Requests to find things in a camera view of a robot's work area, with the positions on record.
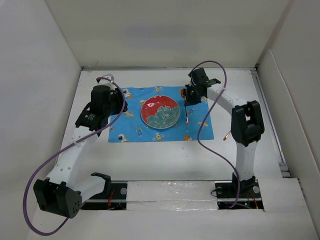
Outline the copper spoon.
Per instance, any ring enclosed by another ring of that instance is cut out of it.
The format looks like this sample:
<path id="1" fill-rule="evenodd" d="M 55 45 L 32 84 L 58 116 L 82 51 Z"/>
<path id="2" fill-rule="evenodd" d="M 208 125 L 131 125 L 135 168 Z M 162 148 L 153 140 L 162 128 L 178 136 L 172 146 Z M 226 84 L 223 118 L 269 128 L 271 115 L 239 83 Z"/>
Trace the copper spoon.
<path id="1" fill-rule="evenodd" d="M 186 120 L 186 125 L 189 125 L 189 117 L 188 117 L 188 111 L 187 111 L 187 90 L 183 88 L 180 91 L 181 97 L 184 100 L 184 109 L 185 109 L 185 120 Z"/>

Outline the blue space-print cloth placemat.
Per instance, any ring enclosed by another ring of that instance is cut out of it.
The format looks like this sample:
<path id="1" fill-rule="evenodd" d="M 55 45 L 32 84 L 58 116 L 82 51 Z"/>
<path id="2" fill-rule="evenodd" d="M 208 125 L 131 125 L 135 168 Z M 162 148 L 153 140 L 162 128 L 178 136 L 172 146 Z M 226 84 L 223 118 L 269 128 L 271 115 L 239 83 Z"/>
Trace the blue space-print cloth placemat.
<path id="1" fill-rule="evenodd" d="M 186 124 L 182 86 L 125 87 L 123 93 L 127 102 L 127 111 L 109 128 L 108 140 L 111 143 L 172 142 L 214 139 L 211 118 L 206 116 L 209 105 L 207 98 L 201 103 L 187 106 L 189 125 Z M 168 96 L 180 107 L 180 117 L 175 125 L 167 129 L 155 129 L 147 126 L 141 118 L 141 107 L 151 97 Z"/>

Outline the red and teal floral plate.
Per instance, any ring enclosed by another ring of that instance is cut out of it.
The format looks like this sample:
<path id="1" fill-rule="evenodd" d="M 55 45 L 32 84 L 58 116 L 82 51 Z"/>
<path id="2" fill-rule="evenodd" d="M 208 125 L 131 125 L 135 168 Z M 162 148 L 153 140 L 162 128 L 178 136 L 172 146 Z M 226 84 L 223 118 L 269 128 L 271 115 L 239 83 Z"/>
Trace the red and teal floral plate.
<path id="1" fill-rule="evenodd" d="M 178 122 L 180 112 L 180 106 L 174 99 L 165 95 L 157 95 L 142 104 L 140 116 L 148 127 L 164 130 Z"/>

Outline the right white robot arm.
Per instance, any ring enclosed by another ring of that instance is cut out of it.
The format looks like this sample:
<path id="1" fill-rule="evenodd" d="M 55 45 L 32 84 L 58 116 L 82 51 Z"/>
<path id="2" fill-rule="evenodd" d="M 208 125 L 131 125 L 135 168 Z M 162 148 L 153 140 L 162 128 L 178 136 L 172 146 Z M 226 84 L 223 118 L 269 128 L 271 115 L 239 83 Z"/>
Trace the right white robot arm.
<path id="1" fill-rule="evenodd" d="M 214 101 L 231 116 L 230 133 L 236 142 L 236 163 L 232 174 L 231 191 L 243 197 L 254 184 L 255 152 L 265 132 L 261 106 L 258 101 L 247 101 L 229 90 L 216 78 L 209 79 L 205 70 L 195 68 L 188 74 L 190 83 L 182 92 L 184 105 L 201 103 L 205 97 Z"/>

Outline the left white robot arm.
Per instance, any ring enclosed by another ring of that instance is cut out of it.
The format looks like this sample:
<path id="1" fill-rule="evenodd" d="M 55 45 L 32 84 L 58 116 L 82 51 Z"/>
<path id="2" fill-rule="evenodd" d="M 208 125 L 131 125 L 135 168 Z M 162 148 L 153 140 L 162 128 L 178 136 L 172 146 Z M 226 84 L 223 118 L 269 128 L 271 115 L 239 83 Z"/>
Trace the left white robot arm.
<path id="1" fill-rule="evenodd" d="M 33 191 L 42 211 L 68 219 L 74 218 L 80 208 L 93 196 L 107 198 L 111 194 L 111 177 L 94 172 L 82 182 L 77 175 L 87 154 L 101 133 L 112 125 L 110 116 L 119 118 L 128 109 L 121 88 L 112 74 L 97 78 L 90 93 L 90 102 L 75 122 L 70 144 L 44 180 L 38 179 Z"/>

